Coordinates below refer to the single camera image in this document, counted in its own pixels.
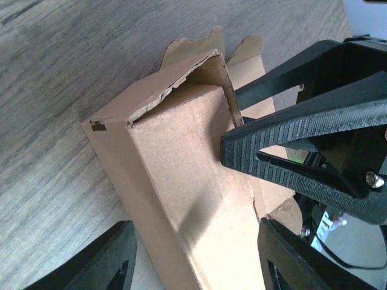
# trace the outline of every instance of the corrugated cardboard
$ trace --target corrugated cardboard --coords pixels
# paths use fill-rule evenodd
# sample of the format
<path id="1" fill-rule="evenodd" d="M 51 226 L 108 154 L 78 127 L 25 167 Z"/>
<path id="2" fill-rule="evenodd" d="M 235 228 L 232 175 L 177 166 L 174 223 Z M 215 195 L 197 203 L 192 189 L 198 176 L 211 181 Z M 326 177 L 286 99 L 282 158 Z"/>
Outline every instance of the corrugated cardboard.
<path id="1" fill-rule="evenodd" d="M 249 177 L 218 156 L 241 124 L 217 51 L 134 83 L 82 124 L 167 289 L 263 286 Z"/>

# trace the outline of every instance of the cardboard flap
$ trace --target cardboard flap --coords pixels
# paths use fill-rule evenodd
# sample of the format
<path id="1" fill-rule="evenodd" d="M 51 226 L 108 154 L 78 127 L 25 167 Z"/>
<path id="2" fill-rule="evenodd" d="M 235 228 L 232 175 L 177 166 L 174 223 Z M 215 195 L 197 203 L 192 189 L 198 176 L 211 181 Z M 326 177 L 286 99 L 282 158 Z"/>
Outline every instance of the cardboard flap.
<path id="1" fill-rule="evenodd" d="M 277 220 L 296 235 L 299 235 L 301 232 L 302 213 L 293 197 L 288 198 L 266 217 Z"/>
<path id="2" fill-rule="evenodd" d="M 193 70 L 211 57 L 220 55 L 217 50 L 208 51 L 131 84 L 105 107 L 93 114 L 90 121 L 104 123 L 127 120 L 128 124 L 132 124 L 160 104 L 174 88 L 179 87 L 186 80 Z"/>
<path id="3" fill-rule="evenodd" d="M 239 89 L 265 74 L 260 55 L 262 46 L 262 36 L 252 34 L 247 36 L 234 51 L 233 56 L 227 62 L 234 89 Z"/>
<path id="4" fill-rule="evenodd" d="M 223 56 L 225 54 L 223 31 L 220 26 L 214 26 L 211 34 L 195 40 L 182 38 L 173 41 L 165 52 L 160 70 L 210 50 L 218 50 Z"/>

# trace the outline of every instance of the screw head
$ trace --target screw head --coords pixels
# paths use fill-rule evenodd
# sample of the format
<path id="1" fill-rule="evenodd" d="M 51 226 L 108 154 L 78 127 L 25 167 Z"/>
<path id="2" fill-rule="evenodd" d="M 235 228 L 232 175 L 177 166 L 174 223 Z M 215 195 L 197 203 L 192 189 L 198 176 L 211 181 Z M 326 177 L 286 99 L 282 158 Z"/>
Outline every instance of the screw head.
<path id="1" fill-rule="evenodd" d="M 373 189 L 379 189 L 385 185 L 385 180 L 372 171 L 367 171 L 365 173 L 365 182 Z"/>
<path id="2" fill-rule="evenodd" d="M 310 230 L 308 228 L 301 228 L 300 236 L 301 237 L 308 237 L 310 235 Z"/>

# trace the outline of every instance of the bolt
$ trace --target bolt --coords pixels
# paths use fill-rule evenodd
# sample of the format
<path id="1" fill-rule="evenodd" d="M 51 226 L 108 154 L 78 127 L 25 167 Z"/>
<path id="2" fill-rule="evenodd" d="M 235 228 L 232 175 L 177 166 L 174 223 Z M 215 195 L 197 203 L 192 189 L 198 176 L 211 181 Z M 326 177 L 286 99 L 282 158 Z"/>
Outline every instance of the bolt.
<path id="1" fill-rule="evenodd" d="M 365 173 L 365 182 L 373 189 L 379 189 L 385 185 L 385 180 L 372 171 L 367 171 Z"/>
<path id="2" fill-rule="evenodd" d="M 300 237 L 308 237 L 310 235 L 310 230 L 308 228 L 302 227 L 300 232 Z"/>

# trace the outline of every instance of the wood grain surface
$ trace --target wood grain surface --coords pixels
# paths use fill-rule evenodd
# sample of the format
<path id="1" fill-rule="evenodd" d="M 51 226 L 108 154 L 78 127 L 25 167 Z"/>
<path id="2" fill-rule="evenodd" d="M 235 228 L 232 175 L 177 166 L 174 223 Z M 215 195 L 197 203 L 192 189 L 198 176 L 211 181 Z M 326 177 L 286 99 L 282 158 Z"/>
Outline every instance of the wood grain surface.
<path id="1" fill-rule="evenodd" d="M 214 25 L 227 57 L 263 35 L 267 70 L 350 35 L 341 0 L 1 1 L 1 289 L 26 287 L 126 218 L 80 122 L 156 71 L 170 42 Z M 139 251 L 133 289 L 160 288 Z"/>

